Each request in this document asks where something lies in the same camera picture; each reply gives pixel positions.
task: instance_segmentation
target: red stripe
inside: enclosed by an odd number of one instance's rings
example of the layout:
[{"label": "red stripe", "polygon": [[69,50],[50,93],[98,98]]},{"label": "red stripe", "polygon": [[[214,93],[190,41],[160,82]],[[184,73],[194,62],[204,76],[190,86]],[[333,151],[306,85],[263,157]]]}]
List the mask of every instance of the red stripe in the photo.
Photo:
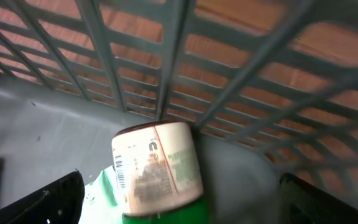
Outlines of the red stripe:
[{"label": "red stripe", "polygon": [[153,126],[153,128],[154,128],[154,132],[155,132],[155,135],[156,135],[156,137],[157,137],[158,143],[160,143],[161,150],[162,150],[162,154],[164,155],[164,158],[165,158],[165,162],[167,163],[168,170],[169,170],[169,173],[170,173],[171,178],[172,178],[173,186],[175,187],[175,190],[177,191],[177,194],[179,194],[177,185],[176,185],[176,183],[175,183],[175,179],[173,178],[173,175],[172,175],[171,167],[169,166],[168,159],[167,159],[167,157],[166,157],[166,155],[165,155],[164,148],[162,147],[162,144],[161,144],[161,141],[160,141],[160,136],[158,135],[158,132],[157,132],[155,126]]}]

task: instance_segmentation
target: white label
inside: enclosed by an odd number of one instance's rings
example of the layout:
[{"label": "white label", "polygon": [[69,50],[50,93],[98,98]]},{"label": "white label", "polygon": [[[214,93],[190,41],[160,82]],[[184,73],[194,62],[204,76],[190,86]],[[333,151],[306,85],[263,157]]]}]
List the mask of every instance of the white label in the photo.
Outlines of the white label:
[{"label": "white label", "polygon": [[121,204],[127,215],[148,215],[190,203],[203,194],[190,130],[167,123],[112,140]]}]

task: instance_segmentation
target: cylindrical container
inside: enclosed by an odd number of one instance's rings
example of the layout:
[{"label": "cylindrical container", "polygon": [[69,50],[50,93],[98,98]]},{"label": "cylindrical container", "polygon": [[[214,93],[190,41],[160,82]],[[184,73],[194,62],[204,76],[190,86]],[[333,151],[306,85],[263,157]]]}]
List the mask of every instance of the cylindrical container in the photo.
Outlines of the cylindrical container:
[{"label": "cylindrical container", "polygon": [[208,222],[186,123],[161,121],[119,131],[112,140],[112,154],[124,223],[193,223],[194,218]]}]

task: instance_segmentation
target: black plastic object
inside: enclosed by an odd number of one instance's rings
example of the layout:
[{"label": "black plastic object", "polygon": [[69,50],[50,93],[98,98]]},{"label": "black plastic object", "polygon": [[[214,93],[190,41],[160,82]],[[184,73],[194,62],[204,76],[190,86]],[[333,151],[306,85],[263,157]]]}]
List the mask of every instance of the black plastic object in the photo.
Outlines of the black plastic object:
[{"label": "black plastic object", "polygon": [[358,210],[293,174],[280,180],[280,223],[358,223]]},{"label": "black plastic object", "polygon": [[84,196],[82,176],[72,172],[0,209],[0,224],[78,223]]}]

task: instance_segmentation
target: wooden floor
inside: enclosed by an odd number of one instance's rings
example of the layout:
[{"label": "wooden floor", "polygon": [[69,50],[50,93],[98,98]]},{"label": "wooden floor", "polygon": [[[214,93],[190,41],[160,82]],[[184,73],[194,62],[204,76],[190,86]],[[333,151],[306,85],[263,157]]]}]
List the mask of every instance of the wooden floor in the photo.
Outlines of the wooden floor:
[{"label": "wooden floor", "polygon": [[[55,11],[57,13],[74,17],[76,19],[81,19],[80,13],[78,12],[74,0],[26,1],[43,9]],[[163,27],[157,22],[133,16],[124,12],[116,11],[105,5],[100,5],[100,10],[103,15],[105,25],[108,26],[110,29],[118,30],[119,32],[124,32],[131,35],[136,35],[153,42],[163,41]],[[195,11],[195,13],[200,17],[206,17],[216,22],[225,23],[228,26],[243,30],[244,32],[248,32],[254,35],[266,35],[278,24],[280,19],[283,19],[286,15],[290,14],[290,12],[291,9],[289,5],[285,4],[285,1],[280,0],[198,0],[197,9]],[[1,8],[0,20],[10,24],[14,24],[16,26],[25,27],[25,24],[14,13]],[[49,24],[44,21],[39,22],[50,35],[61,40],[70,42],[72,44],[76,44],[81,47],[94,50],[89,36],[73,30]],[[37,40],[26,38],[21,35],[14,34],[12,32],[8,32],[6,30],[0,30],[0,32],[5,35],[10,41],[16,44],[25,45],[38,50],[42,50],[44,52],[47,51],[45,47]],[[299,52],[304,52],[306,54],[313,55],[315,57],[319,57],[324,60],[336,63],[343,67],[358,67],[358,32],[351,30],[347,27],[338,26],[328,21],[318,22],[309,26],[294,41],[292,41],[288,45],[288,47]],[[158,55],[153,55],[148,52],[142,52],[140,50],[132,49],[130,47],[114,43],[111,43],[111,49],[113,53],[118,57],[128,58],[133,61],[144,63],[153,67],[161,66],[161,61],[163,60],[163,58]],[[79,55],[65,49],[59,50],[66,58],[70,60],[87,64],[95,68],[101,68],[100,62],[96,59],[92,59],[84,55]],[[253,53],[239,50],[235,47],[222,44],[216,40],[208,39],[196,34],[190,34],[187,37],[186,50],[194,52],[202,57],[209,58],[210,60],[224,63],[230,67],[240,67],[243,64],[247,63],[248,59],[252,57]],[[8,49],[4,48],[1,45],[0,51],[10,53]],[[30,60],[60,69],[59,65],[54,61],[28,53],[24,54]],[[0,61],[8,65],[28,70],[25,65],[19,62],[13,62],[2,57],[0,57]],[[70,80],[62,74],[52,73],[46,70],[40,71],[48,77],[54,77],[70,82]],[[99,77],[81,70],[76,70],[75,72],[79,76],[89,78],[105,85],[109,85],[107,78]],[[127,68],[118,68],[117,72],[120,76],[123,77],[129,77],[135,80],[140,80],[142,82],[158,85],[158,80],[148,74],[135,72]],[[206,82],[210,85],[220,88],[224,88],[230,82],[230,80],[224,78],[220,74],[207,72],[200,68],[187,64],[180,65],[179,74],[185,77],[201,80],[202,82]],[[16,75],[22,78],[29,79],[33,82],[37,82],[34,77],[28,77],[27,75],[20,73],[16,73]],[[269,66],[263,69],[259,75],[262,78],[278,82],[287,86],[291,86],[293,88],[305,92],[318,91],[324,87],[333,84],[331,81],[323,80],[311,73],[297,70],[295,68],[291,68],[279,63],[271,63]],[[68,89],[67,87],[61,85],[56,85],[55,87],[77,93],[76,90]],[[86,85],[85,88],[93,91],[98,91],[105,95],[111,95],[109,91],[101,90],[91,85]],[[135,88],[134,86],[122,85],[122,88],[125,91],[132,91],[141,95],[147,95],[149,97],[154,98],[156,97],[156,93],[147,90],[140,90]],[[195,90],[183,85],[175,85],[173,88],[175,91],[194,95],[208,101],[214,101],[214,98],[216,97],[210,93]],[[289,99],[274,95],[265,90],[260,90],[252,87],[245,87],[240,94],[249,98],[269,103],[277,107],[286,107],[291,104],[291,100]],[[103,100],[100,98],[94,98],[94,100],[104,101],[105,103],[114,105],[114,102]],[[207,109],[200,105],[189,103],[177,98],[171,98],[169,100],[172,103],[183,105],[199,111],[206,111]],[[341,105],[358,109],[358,91],[348,90],[343,94],[335,96],[329,100],[335,103],[339,103]],[[156,107],[154,104],[139,102],[132,98],[126,98],[125,101],[150,108]],[[229,103],[227,106],[234,110],[248,113],[260,118],[268,115],[264,111],[238,103]],[[189,119],[195,119],[195,117],[190,114],[179,112],[173,109],[169,109],[169,112],[174,114],[176,113],[181,116],[186,116]],[[347,118],[344,118],[342,116],[331,114],[315,108],[307,108],[305,110],[300,111],[299,114],[328,124],[340,124],[348,121]],[[242,121],[232,116],[228,116],[227,114],[219,113],[216,116],[228,121],[232,121],[234,123],[248,125],[248,123],[246,123],[245,121]],[[293,121],[281,120],[279,121],[279,123],[284,126],[298,129],[306,133],[314,131],[312,127],[299,124]],[[225,129],[230,132],[236,131],[228,126],[216,122],[210,122],[209,125]],[[279,136],[281,138],[289,138],[289,136],[284,133],[278,133],[267,128],[265,128],[264,131],[269,134]],[[358,139],[358,130],[352,131],[351,135]],[[267,139],[263,139],[258,136],[253,137],[257,138],[259,141],[268,141]],[[350,150],[344,143],[338,141],[332,136],[326,136],[324,138],[319,139],[319,141],[326,145],[330,150],[332,150],[332,152],[338,157],[347,158],[356,156],[354,152],[352,152],[352,150]],[[251,142],[242,141],[242,143],[248,146],[252,146]],[[310,145],[299,144],[297,145],[297,147],[313,159],[324,159],[324,157],[320,153],[315,151]],[[289,161],[295,161],[298,159],[288,149],[281,149],[280,151],[288,157]],[[268,156],[274,162],[286,162],[275,159],[270,155]],[[298,175],[301,178],[312,182],[310,175],[307,172],[300,172]],[[324,181],[328,183],[327,185],[329,188],[344,192],[344,194],[346,193],[346,189],[343,189],[341,181],[338,180],[338,177],[336,177],[334,172],[332,172],[331,170],[324,170],[321,171],[321,176]],[[353,176],[353,178],[357,179],[358,181],[358,168],[351,170],[351,176]]]}]

